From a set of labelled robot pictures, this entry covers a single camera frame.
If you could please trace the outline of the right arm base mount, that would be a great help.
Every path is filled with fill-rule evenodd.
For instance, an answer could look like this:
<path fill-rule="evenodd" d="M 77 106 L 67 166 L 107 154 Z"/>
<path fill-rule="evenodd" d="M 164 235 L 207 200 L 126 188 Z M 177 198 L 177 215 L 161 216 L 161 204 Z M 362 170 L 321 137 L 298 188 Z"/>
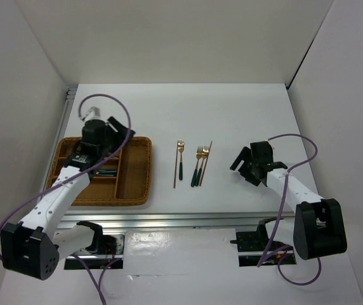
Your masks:
<path fill-rule="evenodd" d="M 265 225 L 275 219 L 275 217 L 272 217 L 259 221 L 255 231 L 236 232 L 235 240 L 231 240 L 230 243 L 237 246 L 240 267 L 256 267 L 268 243 Z M 278 261 L 283 257 L 286 257 L 286 259 L 282 261 L 283 265 L 296 264 L 292 248 L 289 248 L 288 250 L 283 250 L 271 255 L 265 260 L 262 266 L 276 266 Z"/>

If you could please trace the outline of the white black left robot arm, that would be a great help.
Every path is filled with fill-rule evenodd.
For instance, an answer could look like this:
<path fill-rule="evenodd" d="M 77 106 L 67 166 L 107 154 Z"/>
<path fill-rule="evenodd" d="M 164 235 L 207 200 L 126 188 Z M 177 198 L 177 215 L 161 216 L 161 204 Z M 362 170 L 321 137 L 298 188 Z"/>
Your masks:
<path fill-rule="evenodd" d="M 58 262 L 81 249 L 96 254 L 104 246 L 103 229 L 88 221 L 58 233 L 62 217 L 86 189 L 104 162 L 114 157 L 134 136 L 115 118 L 91 119 L 65 160 L 55 183 L 18 223 L 0 229 L 3 267 L 40 280 L 48 279 Z"/>

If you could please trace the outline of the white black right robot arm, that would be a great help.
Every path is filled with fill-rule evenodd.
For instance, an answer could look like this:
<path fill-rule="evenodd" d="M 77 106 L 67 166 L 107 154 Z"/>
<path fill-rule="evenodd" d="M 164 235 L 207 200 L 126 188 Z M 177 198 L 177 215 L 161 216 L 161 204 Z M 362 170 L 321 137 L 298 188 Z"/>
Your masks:
<path fill-rule="evenodd" d="M 294 212 L 292 220 L 276 218 L 260 221 L 256 244 L 263 249 L 261 260 L 273 250 L 276 242 L 292 247 L 303 260 L 342 254 L 347 238 L 341 206 L 336 199 L 325 199 L 311 191 L 289 172 L 281 161 L 274 161 L 267 141 L 243 147 L 230 166 L 254 186 L 263 184 L 281 198 L 280 204 Z"/>

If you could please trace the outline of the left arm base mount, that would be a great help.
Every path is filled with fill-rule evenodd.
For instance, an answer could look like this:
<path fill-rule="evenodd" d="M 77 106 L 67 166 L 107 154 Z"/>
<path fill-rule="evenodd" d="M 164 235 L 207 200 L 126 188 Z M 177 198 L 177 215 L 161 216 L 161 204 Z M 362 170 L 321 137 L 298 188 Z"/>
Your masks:
<path fill-rule="evenodd" d="M 85 226 L 93 230 L 94 236 L 91 245 L 80 248 L 65 259 L 64 269 L 84 269 L 84 266 L 76 258 L 80 258 L 89 269 L 122 269 L 124 239 L 123 234 L 104 234 L 103 227 L 98 224 L 81 221 L 77 225 Z"/>

